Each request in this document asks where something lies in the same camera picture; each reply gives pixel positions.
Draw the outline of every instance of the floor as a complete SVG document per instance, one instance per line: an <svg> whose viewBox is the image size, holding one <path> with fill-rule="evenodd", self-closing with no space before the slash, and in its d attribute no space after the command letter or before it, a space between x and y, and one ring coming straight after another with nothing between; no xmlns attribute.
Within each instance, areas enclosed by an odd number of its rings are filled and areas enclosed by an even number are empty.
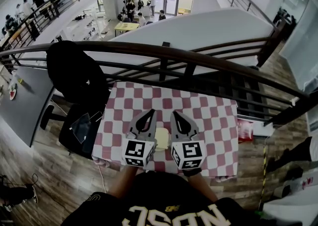
<svg viewBox="0 0 318 226"><path fill-rule="evenodd" d="M287 62L277 52L260 71L295 87ZM33 182L33 173L39 177L35 186L40 202L16 206L11 215L17 225L60 225L92 192L103 191L98 167L76 154L69 155L58 142L60 129L59 122L50 121L46 131L37 131L32 148L28 148L0 120L0 174L7 175L17 184ZM277 129L266 140L268 156L280 156L285 148L296 146L306 136L304 117ZM263 183L263 142L264 139L256 139L253 143L239 145L236 178L223 183L207 179L219 198L230 197L246 209L257 209ZM310 163L301 163L301 166L306 169ZM281 185L289 167L291 165L267 175L263 200L267 200L274 188ZM112 183L117 170L119 168L101 169L106 188Z"/></svg>
<svg viewBox="0 0 318 226"><path fill-rule="evenodd" d="M166 17L171 18L174 16L173 15L166 15ZM145 17L146 22L148 22L148 21L157 22L158 18L159 18L158 13L155 13L154 17ZM68 26L69 29L71 29L75 25L76 22L77 21L72 21ZM99 28L100 32L102 33L101 34L102 38L100 38L99 34L94 34L94 35L92 35L92 37L90 37L90 39L89 39L90 41L109 41L110 39L115 38L114 27L119 23L118 19L107 20L107 19L104 19L102 17L99 17L99 18L97 18L97 21L94 21L94 24L95 23L97 23L98 28Z"/></svg>

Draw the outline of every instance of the desk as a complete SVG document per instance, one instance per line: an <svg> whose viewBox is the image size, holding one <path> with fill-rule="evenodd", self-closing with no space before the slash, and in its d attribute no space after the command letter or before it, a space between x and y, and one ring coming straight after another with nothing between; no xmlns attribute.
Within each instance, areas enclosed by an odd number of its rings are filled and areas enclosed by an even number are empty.
<svg viewBox="0 0 318 226"><path fill-rule="evenodd" d="M126 31L132 31L139 27L139 24L136 23L118 23L115 26L115 37L116 37L116 31L126 32Z"/></svg>
<svg viewBox="0 0 318 226"><path fill-rule="evenodd" d="M179 110L195 121L207 149L201 167L203 176L237 174L239 145L237 103L234 100L131 82L117 82L111 90L93 148L94 161L97 164L102 164L101 160L124 164L121 144L129 123L134 116L151 108L157 110L157 128L164 127L169 133L173 110ZM182 174L170 149L155 152L144 169Z"/></svg>
<svg viewBox="0 0 318 226"><path fill-rule="evenodd" d="M16 75L23 79L23 83L16 82L16 95L12 101L9 91L3 92L0 116L23 142L31 146L42 113L53 93L53 84L47 70L20 67Z"/></svg>

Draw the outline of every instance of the checkered tablecloth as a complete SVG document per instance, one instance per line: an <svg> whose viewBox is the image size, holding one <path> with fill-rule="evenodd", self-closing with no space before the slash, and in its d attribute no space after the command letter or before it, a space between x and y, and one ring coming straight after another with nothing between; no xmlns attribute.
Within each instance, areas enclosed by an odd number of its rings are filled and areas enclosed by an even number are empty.
<svg viewBox="0 0 318 226"><path fill-rule="evenodd" d="M202 175L233 176L238 169L237 103L234 100L180 90L117 82L111 90L99 125L92 156L125 164L121 156L122 139L132 118L143 110L157 110L157 127L170 129L173 110L192 118L200 138L205 140L207 157ZM145 169L181 173L170 155L170 149L155 152Z"/></svg>

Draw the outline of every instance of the shoe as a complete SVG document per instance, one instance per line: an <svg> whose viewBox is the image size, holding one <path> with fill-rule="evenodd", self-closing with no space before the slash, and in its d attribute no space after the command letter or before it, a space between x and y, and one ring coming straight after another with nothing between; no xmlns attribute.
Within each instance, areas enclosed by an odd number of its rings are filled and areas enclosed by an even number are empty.
<svg viewBox="0 0 318 226"><path fill-rule="evenodd" d="M33 193L34 193L34 196L33 196L33 201L35 202L35 203L38 203L39 202L39 199L38 199L38 196L36 195L36 191L35 191L35 188L34 188L34 186L32 186L32 189L33 189Z"/></svg>

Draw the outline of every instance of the metal railing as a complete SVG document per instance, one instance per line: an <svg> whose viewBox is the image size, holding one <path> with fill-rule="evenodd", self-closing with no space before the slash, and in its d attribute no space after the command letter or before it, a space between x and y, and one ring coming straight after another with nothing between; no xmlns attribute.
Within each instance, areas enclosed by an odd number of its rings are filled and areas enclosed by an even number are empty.
<svg viewBox="0 0 318 226"><path fill-rule="evenodd" d="M241 66L229 61L218 59L213 56L207 56L192 51L184 51L180 49L174 49L168 47L165 43L165 47L135 44L135 43L124 43L124 42L97 42L97 41L84 41L76 42L76 44L83 51L93 52L111 52L119 54L129 54L137 56L146 56L155 58L152 63L148 62L142 65L123 64L116 62L96 61L100 66L107 66L113 68L120 68L124 71L138 71L142 73L157 74L159 79L157 81L143 79L142 76L129 76L122 75L122 73L105 74L107 83L111 86L114 81L131 81L141 84L167 87L171 89L184 90L189 92L201 93L212 96L219 96L223 98L233 99L238 102L238 112L244 112L247 115L253 114L255 116L264 116L262 121L265 125L273 123L275 126L281 126L289 123L306 113L308 110L318 104L318 93L314 92L306 94L298 89L292 89L277 81L271 76L253 70L248 67ZM47 69L46 65L25 65L23 61L46 61L46 58L21 58L18 60L6 59L11 55L26 53L26 52L47 52L52 44L42 44L29 47L18 48L10 51L0 52L0 59L7 67L19 68L41 68ZM183 64L185 68L184 72L176 72L175 69L171 68L171 62L178 62ZM196 67L205 67L211 69L210 74L213 70L218 70L217 74L224 74L223 77L232 76L230 82L225 82L223 78L215 80L204 75L194 75ZM167 80L167 77L173 77L172 80ZM295 96L299 98L295 105L289 100L284 99L281 96L273 96L272 94L266 94L262 90L254 89L254 86L244 86L237 82L238 78L242 80L249 80L252 83L268 85L281 93ZM242 98L239 96L240 93L244 92L247 96ZM268 104L266 99L271 99L277 103L281 103L281 106L274 106Z"/></svg>
<svg viewBox="0 0 318 226"><path fill-rule="evenodd" d="M22 21L15 33L7 37L0 51L30 45L55 18L78 1L80 0L47 0Z"/></svg>
<svg viewBox="0 0 318 226"><path fill-rule="evenodd" d="M248 12L251 12L255 16L258 16L264 20L266 20L269 24L273 26L275 29L275 25L272 20L252 1L252 0L228 0L231 4L231 7L238 7L244 9Z"/></svg>

